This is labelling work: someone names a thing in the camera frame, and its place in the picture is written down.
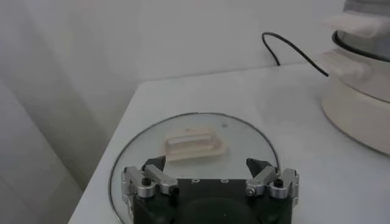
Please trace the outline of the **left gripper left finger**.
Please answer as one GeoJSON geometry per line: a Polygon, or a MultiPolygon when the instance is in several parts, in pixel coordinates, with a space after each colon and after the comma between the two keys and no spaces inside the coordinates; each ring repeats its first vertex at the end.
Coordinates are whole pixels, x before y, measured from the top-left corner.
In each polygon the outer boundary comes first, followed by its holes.
{"type": "Polygon", "coordinates": [[[179,181],[166,175],[166,157],[148,159],[141,169],[125,167],[121,173],[122,200],[127,205],[129,217],[135,217],[135,199],[149,199],[157,193],[176,197],[179,194],[179,181]]]}

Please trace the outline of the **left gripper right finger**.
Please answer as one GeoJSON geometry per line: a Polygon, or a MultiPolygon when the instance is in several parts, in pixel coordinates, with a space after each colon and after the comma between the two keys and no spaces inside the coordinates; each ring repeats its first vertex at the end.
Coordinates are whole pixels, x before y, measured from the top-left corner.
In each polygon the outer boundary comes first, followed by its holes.
{"type": "Polygon", "coordinates": [[[252,175],[246,180],[246,195],[261,196],[268,193],[276,199],[291,198],[293,206],[299,202],[299,174],[294,169],[285,169],[282,173],[267,161],[246,159],[246,166],[252,175]]]}

